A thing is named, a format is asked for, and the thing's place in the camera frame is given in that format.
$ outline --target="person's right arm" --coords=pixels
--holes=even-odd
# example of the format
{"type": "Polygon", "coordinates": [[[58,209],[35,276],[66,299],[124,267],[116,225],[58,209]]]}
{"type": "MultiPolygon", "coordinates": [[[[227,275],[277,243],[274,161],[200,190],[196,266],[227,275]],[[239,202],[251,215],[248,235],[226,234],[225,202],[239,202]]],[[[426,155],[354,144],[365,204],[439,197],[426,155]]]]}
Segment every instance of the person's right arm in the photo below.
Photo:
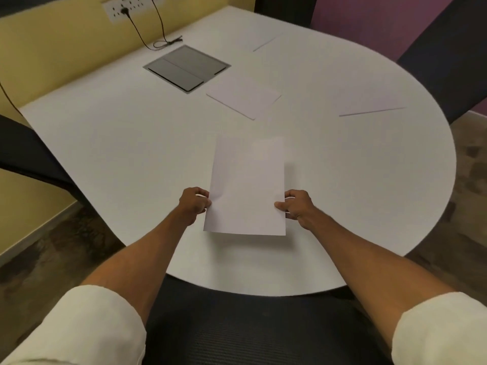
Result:
{"type": "MultiPolygon", "coordinates": [[[[306,191],[289,190],[286,192],[285,197],[285,202],[276,202],[275,206],[285,211],[287,218],[297,220],[303,228],[308,229],[319,240],[389,347],[393,345],[393,337],[398,336],[395,331],[398,328],[401,317],[406,313],[405,318],[409,315],[410,318],[415,316],[415,320],[421,320],[419,309],[424,312],[424,315],[429,316],[443,315],[443,312],[449,313],[450,318],[448,320],[452,320],[453,324],[449,329],[452,331],[458,330],[463,325],[460,323],[455,325],[455,320],[459,319],[464,322],[469,318],[470,314],[475,312],[475,317],[483,320],[482,322],[485,325],[483,334],[484,338],[487,338],[487,308],[483,307],[482,304],[469,299],[467,296],[463,297],[463,294],[453,294],[452,297],[455,295],[462,295],[462,297],[455,296],[455,298],[450,298],[448,303],[445,303],[445,301],[440,302],[440,297],[435,297],[453,293],[455,290],[407,258],[400,257],[340,226],[330,216],[313,205],[306,191]],[[469,313],[465,312],[465,315],[461,314],[460,318],[457,318],[458,312],[455,311],[454,307],[464,307],[469,304],[472,304],[473,307],[464,309],[464,311],[468,310],[469,313]]],[[[414,328],[408,331],[407,336],[409,336],[409,333],[414,333],[414,328]]],[[[429,332],[423,330],[421,333],[418,332],[417,335],[418,338],[408,338],[406,340],[413,343],[415,340],[419,341],[420,336],[424,335],[426,338],[423,339],[430,341],[424,345],[434,345],[435,342],[438,342],[437,337],[431,336],[431,330],[429,332]]],[[[484,362],[482,363],[487,363],[487,353],[485,349],[483,351],[484,362]]],[[[433,361],[422,362],[418,356],[415,357],[415,360],[411,357],[411,361],[417,364],[440,363],[433,361]]]]}

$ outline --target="wall socket panel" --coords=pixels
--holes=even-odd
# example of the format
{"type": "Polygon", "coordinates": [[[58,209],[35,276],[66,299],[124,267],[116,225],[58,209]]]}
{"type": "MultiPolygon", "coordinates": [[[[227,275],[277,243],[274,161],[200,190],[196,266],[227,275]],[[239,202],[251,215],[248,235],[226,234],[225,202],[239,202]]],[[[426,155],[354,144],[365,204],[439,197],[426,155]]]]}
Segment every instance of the wall socket panel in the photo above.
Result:
{"type": "MultiPolygon", "coordinates": [[[[164,1],[165,0],[154,0],[157,6],[161,6],[164,1]]],[[[110,0],[104,2],[102,5],[112,23],[118,23],[127,19],[127,16],[120,12],[122,8],[129,9],[130,16],[154,8],[151,0],[110,0]]]]}

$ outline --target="white table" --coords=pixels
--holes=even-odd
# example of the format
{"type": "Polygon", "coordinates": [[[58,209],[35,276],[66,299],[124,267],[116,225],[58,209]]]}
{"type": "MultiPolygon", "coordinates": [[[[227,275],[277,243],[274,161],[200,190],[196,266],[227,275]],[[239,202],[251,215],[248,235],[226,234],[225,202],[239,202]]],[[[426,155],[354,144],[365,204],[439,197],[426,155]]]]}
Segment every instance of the white table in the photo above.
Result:
{"type": "MultiPolygon", "coordinates": [[[[219,133],[284,136],[285,188],[306,189],[338,222],[399,255],[429,233],[453,188],[454,143],[439,106],[403,69],[357,44],[232,7],[176,34],[283,96],[252,121],[207,97],[218,76],[187,95],[143,69],[173,46],[141,48],[21,110],[123,243],[155,227],[185,187],[209,189],[219,133]],[[272,30],[282,35],[249,49],[272,30]],[[389,77],[407,109],[338,117],[333,81],[368,74],[389,77]]],[[[344,285],[296,222],[286,221],[286,237],[206,233],[203,222],[184,234],[169,274],[268,296],[344,285]]]]}

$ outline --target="rolled-up sleeve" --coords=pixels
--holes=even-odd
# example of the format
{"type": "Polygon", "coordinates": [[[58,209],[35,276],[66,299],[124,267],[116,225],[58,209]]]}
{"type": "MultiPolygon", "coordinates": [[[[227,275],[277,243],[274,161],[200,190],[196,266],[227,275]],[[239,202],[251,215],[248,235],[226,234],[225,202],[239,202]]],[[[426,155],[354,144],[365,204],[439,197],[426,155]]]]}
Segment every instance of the rolled-up sleeve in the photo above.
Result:
{"type": "Polygon", "coordinates": [[[425,301],[405,312],[394,333],[395,365],[484,365],[487,307],[463,293],[425,301]]]}
{"type": "Polygon", "coordinates": [[[124,298],[106,288],[80,286],[60,299],[2,365],[135,365],[142,362],[145,341],[142,320],[124,298]]]}

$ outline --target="square gray panel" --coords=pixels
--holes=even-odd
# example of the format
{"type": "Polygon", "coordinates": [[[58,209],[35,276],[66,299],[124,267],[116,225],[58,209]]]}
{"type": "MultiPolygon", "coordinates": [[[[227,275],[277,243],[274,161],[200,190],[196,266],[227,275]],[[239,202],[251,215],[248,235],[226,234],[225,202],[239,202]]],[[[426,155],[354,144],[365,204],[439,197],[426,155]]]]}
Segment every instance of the square gray panel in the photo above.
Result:
{"type": "Polygon", "coordinates": [[[230,65],[186,45],[144,66],[186,93],[192,92],[228,67],[230,65]]]}

